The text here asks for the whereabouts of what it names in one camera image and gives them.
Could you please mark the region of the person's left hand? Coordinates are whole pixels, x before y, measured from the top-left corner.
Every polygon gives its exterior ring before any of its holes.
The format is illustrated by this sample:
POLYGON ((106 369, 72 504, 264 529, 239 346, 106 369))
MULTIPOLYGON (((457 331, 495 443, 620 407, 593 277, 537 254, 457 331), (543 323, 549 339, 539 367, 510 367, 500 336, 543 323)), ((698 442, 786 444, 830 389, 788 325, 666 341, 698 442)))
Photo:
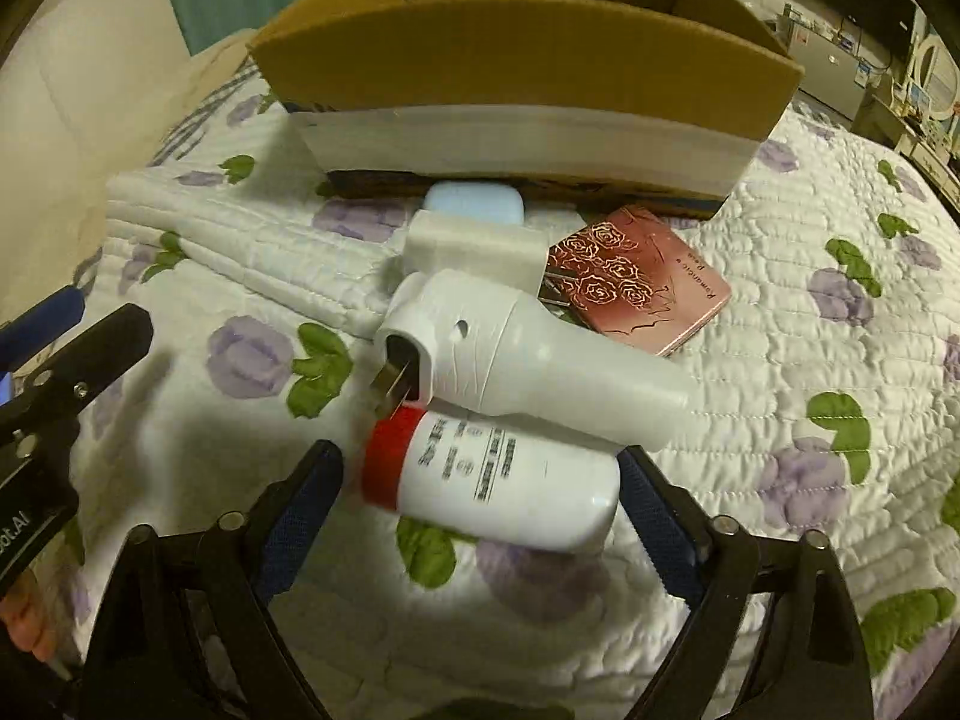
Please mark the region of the person's left hand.
POLYGON ((11 643, 41 663, 57 652, 57 631, 36 574, 26 569, 2 596, 0 619, 11 643))

